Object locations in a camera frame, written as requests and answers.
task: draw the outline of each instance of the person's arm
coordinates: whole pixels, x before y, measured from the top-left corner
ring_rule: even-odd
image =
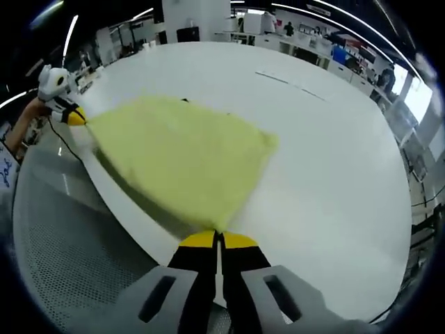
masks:
[[[6,135],[5,146],[13,153],[17,154],[20,144],[26,135],[26,130],[34,118],[49,115],[49,109],[38,98],[33,99],[23,110],[12,131]]]

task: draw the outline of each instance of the office desk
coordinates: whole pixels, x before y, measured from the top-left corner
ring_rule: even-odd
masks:
[[[79,103],[91,118],[140,94],[187,98],[276,133],[280,146],[229,230],[255,239],[272,265],[321,290],[342,317],[370,320],[391,304],[410,247],[410,193],[396,142],[373,101],[278,52],[192,42],[108,66]],[[142,249],[167,264],[179,239],[113,181],[82,129],[73,132],[104,202]]]

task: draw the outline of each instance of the white curved table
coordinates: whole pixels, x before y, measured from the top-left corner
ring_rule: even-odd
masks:
[[[410,193],[394,137],[373,101],[276,51],[201,42],[122,59],[79,102],[91,118],[141,94],[187,98],[278,134],[279,149],[229,229],[258,241],[272,265],[321,290],[342,317],[369,320],[393,301],[410,246]],[[110,210],[167,264],[178,238],[123,193],[82,135],[74,137]]]

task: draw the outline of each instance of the white pillar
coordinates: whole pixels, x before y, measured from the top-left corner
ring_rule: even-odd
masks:
[[[176,30],[198,26],[200,40],[215,40],[230,17],[230,0],[162,0],[165,33],[168,43],[176,43]]]
[[[99,48],[99,57],[103,65],[117,60],[114,52],[113,41],[111,40],[110,29],[102,28],[96,32],[97,46]]]

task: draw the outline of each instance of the yellow cloth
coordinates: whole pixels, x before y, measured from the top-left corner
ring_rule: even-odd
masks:
[[[182,221],[221,232],[277,145],[234,115],[168,97],[140,97],[88,126],[129,186]]]

